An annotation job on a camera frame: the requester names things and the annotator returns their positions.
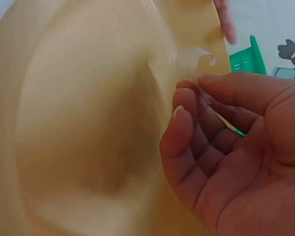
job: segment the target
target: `skin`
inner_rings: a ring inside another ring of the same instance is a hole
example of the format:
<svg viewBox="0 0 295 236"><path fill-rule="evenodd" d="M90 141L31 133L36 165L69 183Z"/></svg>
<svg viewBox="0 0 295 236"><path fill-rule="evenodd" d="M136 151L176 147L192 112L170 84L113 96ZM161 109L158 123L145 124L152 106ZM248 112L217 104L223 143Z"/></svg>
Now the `skin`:
<svg viewBox="0 0 295 236"><path fill-rule="evenodd" d="M177 84L160 142L170 186L216 235L295 236L295 80L240 72L199 84L206 94Z"/></svg>
<svg viewBox="0 0 295 236"><path fill-rule="evenodd" d="M229 0L214 0L214 4L221 21L223 34L230 44L236 44L237 35L234 20L229 10Z"/></svg>

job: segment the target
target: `green plastic basket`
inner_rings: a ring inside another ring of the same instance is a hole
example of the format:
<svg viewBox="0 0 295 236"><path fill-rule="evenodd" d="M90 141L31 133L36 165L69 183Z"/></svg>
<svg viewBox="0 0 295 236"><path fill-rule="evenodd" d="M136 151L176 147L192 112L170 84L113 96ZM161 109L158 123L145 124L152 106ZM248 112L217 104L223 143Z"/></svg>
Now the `green plastic basket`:
<svg viewBox="0 0 295 236"><path fill-rule="evenodd" d="M250 42L250 48L230 56L232 71L246 71L266 75L266 67L256 38L250 36Z"/></svg>

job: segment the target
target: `fingertip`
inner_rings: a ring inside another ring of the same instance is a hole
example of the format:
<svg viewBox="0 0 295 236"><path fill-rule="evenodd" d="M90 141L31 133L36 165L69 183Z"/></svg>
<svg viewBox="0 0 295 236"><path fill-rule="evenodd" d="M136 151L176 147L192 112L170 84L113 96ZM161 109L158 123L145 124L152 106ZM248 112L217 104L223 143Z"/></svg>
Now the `fingertip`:
<svg viewBox="0 0 295 236"><path fill-rule="evenodd" d="M194 121L197 120L197 95L191 88L177 88L173 96L173 109L182 105L188 111Z"/></svg>
<svg viewBox="0 0 295 236"><path fill-rule="evenodd" d="M193 132L193 120L184 106L178 106L160 141L162 157L176 156L189 147Z"/></svg>
<svg viewBox="0 0 295 236"><path fill-rule="evenodd" d="M222 27L223 34L225 35L227 41L231 45L235 45L237 43L237 35L236 35L236 29L231 24L226 24Z"/></svg>

